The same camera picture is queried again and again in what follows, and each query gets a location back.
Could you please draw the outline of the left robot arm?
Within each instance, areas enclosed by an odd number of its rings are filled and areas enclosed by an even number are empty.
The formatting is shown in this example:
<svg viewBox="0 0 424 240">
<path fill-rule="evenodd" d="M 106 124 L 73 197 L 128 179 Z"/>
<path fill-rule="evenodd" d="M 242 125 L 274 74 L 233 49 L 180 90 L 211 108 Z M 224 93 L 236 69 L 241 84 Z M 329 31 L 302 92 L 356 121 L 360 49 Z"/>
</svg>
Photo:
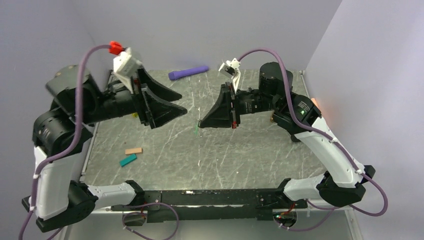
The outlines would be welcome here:
<svg viewBox="0 0 424 240">
<path fill-rule="evenodd" d="M 46 83 L 53 96 L 49 111 L 34 122 L 32 140 L 36 159 L 36 191 L 23 198 L 22 204 L 36 214 L 36 225 L 43 232 L 58 230 L 78 223 L 92 211 L 109 206 L 139 209 L 145 202 L 144 190 L 133 180 L 108 186 L 88 185 L 72 178 L 76 155 L 93 134 L 89 127 L 106 120 L 137 113 L 140 122 L 152 129 L 183 116 L 187 109 L 175 102 L 182 95 L 154 80 L 140 67 L 132 75 L 134 91 L 130 92 L 110 75 L 105 90 L 100 90 L 88 70 L 82 75 L 83 120 L 80 138 L 69 150 L 76 133 L 75 105 L 79 67 L 60 69 Z"/>
</svg>

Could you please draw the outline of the green key tag keyring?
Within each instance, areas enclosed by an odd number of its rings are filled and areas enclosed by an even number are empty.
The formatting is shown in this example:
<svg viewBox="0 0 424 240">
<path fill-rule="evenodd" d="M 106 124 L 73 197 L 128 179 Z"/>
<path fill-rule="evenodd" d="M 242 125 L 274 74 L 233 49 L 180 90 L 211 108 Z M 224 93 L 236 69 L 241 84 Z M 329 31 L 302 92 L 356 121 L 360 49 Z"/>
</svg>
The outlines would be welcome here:
<svg viewBox="0 0 424 240">
<path fill-rule="evenodd" d="M 196 136 L 199 136 L 200 123 L 201 123 L 201 120 L 198 120 L 194 129 L 194 134 Z"/>
</svg>

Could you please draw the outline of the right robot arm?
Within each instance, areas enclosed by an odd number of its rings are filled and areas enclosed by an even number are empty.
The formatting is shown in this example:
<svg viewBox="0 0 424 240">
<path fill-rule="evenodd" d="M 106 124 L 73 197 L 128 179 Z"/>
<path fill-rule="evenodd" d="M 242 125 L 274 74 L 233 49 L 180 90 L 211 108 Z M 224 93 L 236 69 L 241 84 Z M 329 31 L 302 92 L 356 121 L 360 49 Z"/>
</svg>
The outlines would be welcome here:
<svg viewBox="0 0 424 240">
<path fill-rule="evenodd" d="M 277 62 L 267 62 L 259 69 L 257 89 L 240 90 L 231 82 L 223 83 L 216 103 L 198 126 L 235 129 L 242 115 L 272 111 L 273 122 L 294 142 L 304 143 L 326 168 L 316 177 L 284 179 L 277 189 L 276 203 L 288 208 L 303 199 L 322 199 L 335 207 L 360 202 L 366 193 L 364 184 L 376 172 L 374 167 L 346 157 L 312 100 L 285 92 L 283 75 Z"/>
</svg>

